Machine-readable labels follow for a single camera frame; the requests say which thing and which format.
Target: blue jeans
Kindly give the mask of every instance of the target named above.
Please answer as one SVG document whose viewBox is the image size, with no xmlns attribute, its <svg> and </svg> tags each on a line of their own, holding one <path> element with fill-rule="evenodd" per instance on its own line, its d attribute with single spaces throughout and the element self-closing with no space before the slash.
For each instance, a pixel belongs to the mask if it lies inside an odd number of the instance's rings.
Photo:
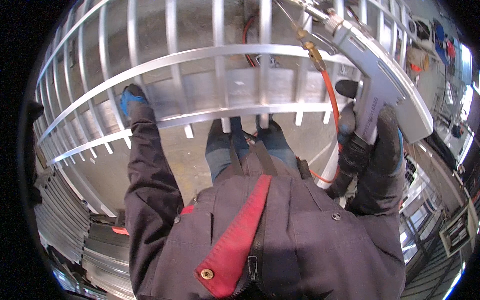
<svg viewBox="0 0 480 300">
<path fill-rule="evenodd" d="M 287 166 L 297 169 L 297 159 L 285 140 L 280 125 L 273 121 L 271 116 L 268 129 L 261 129 L 259 122 L 260 118 L 257 116 L 256 125 L 258 135 L 256 141 L 262 141 L 270 155 L 279 158 Z M 240 117 L 230 118 L 230 126 L 231 133 L 224 133 L 222 131 L 221 120 L 216 119 L 213 121 L 208 134 L 205 158 L 210 168 L 212 182 L 232 163 L 230 159 L 230 136 L 239 159 L 247 155 L 249 151 L 249 145 L 245 141 L 241 127 Z"/>
</svg>

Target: worker's left arm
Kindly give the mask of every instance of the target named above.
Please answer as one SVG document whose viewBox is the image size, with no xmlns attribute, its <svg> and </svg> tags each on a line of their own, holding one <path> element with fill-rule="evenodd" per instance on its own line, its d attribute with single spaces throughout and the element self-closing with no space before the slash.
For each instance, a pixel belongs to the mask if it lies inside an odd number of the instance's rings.
<svg viewBox="0 0 480 300">
<path fill-rule="evenodd" d="M 182 197 L 160 143 L 154 112 L 133 84 L 122 94 L 122 109 L 131 117 L 130 186 L 125 195 L 130 235 L 130 278 L 136 295 L 153 272 Z"/>
</svg>

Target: silver snap button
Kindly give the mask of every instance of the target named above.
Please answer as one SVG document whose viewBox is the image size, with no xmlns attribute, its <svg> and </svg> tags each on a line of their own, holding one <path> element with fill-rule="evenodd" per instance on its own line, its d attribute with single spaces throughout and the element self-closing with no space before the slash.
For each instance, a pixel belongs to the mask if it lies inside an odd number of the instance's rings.
<svg viewBox="0 0 480 300">
<path fill-rule="evenodd" d="M 338 221 L 341 219 L 341 215 L 339 213 L 333 213 L 332 214 L 332 219 L 335 220 L 335 221 Z"/>
</svg>

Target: person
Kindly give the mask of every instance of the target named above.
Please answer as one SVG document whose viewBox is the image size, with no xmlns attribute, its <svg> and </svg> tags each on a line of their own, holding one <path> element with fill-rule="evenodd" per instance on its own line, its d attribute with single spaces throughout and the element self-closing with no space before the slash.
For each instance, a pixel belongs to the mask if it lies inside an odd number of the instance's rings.
<svg viewBox="0 0 480 300">
<path fill-rule="evenodd" d="M 213 186 L 184 206 L 145 94 L 129 85 L 121 107 L 132 127 L 125 205 L 137 299 L 400 297 L 405 165 L 391 107 L 379 115 L 377 142 L 361 157 L 369 163 L 358 170 L 347 209 L 301 171 L 272 116 L 267 129 L 257 125 L 252 146 L 239 117 L 228 134 L 213 121 L 205 151 Z M 342 111 L 339 160 L 353 166 L 346 110 L 354 117 L 352 105 Z"/>
</svg>

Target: silver power tool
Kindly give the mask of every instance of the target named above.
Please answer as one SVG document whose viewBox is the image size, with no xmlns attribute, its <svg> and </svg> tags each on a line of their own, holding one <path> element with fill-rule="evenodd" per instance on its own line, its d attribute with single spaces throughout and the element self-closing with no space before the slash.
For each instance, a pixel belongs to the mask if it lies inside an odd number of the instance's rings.
<svg viewBox="0 0 480 300">
<path fill-rule="evenodd" d="M 310 35 L 329 54 L 345 55 L 361 71 L 354 107 L 357 115 L 355 133 L 360 139 L 369 145 L 375 143 L 377 118 L 384 104 L 395 108 L 398 127 L 407 143 L 421 140 L 433 132 L 432 116 L 413 82 L 362 24 L 345 21 L 334 13 L 327 15 L 315 8 L 312 1 L 285 1 L 300 6 L 322 22 L 331 38 Z M 281 4 L 277 4 L 288 15 Z"/>
</svg>

